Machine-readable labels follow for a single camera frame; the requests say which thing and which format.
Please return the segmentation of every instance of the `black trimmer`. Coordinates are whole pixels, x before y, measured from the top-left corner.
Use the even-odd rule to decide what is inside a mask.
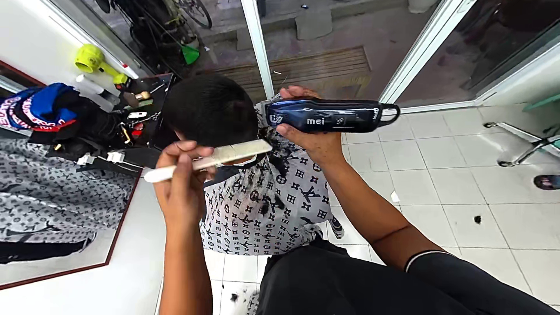
[[[397,105],[369,100],[275,98],[262,101],[255,108],[264,125],[287,123],[303,132],[371,132],[394,123],[400,116]],[[384,109],[394,109],[394,117],[382,121]]]

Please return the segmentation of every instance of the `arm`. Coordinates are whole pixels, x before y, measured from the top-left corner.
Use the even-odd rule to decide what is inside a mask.
[[[350,222],[387,266],[402,270],[408,258],[416,253],[428,249],[443,251],[371,189],[344,157],[316,163],[321,166]]]
[[[283,98],[308,95],[308,90],[291,86],[280,91]],[[387,200],[379,196],[346,162],[340,133],[308,134],[281,124],[282,136],[303,147],[321,166],[327,182],[344,213],[388,266],[404,269],[412,255],[439,246],[427,239]]]
[[[210,174],[193,172],[191,162],[212,152],[196,147],[194,141],[182,141],[165,148],[157,163],[157,167],[177,164],[171,180],[154,184],[167,230],[160,314],[212,314],[212,289],[198,226],[205,203],[202,184]]]

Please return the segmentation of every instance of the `barber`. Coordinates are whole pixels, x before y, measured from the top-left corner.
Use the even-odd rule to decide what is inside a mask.
[[[298,87],[282,93],[310,92]],[[257,314],[558,314],[427,239],[346,162],[340,133],[308,134],[287,124],[276,130],[320,165],[344,213],[387,266],[350,258],[345,249],[316,239],[268,259]],[[212,314],[199,222],[202,184],[215,170],[192,170],[192,159],[212,152],[178,142],[157,165],[177,165],[172,180],[155,184],[167,229],[163,315]]]

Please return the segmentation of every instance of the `bicycle wheel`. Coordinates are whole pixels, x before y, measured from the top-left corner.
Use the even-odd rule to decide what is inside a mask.
[[[208,10],[206,10],[206,7],[200,0],[177,0],[177,4],[198,25],[205,29],[212,28],[210,14],[208,14]]]

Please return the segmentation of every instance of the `white comb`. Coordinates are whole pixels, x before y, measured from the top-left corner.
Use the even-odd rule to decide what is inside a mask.
[[[264,140],[254,140],[230,146],[217,147],[214,149],[214,153],[211,156],[194,160],[193,170],[201,170],[210,166],[265,153],[270,150],[272,150],[272,146]],[[172,165],[151,170],[144,175],[144,180],[149,183],[157,183],[171,179],[176,167],[177,166]]]

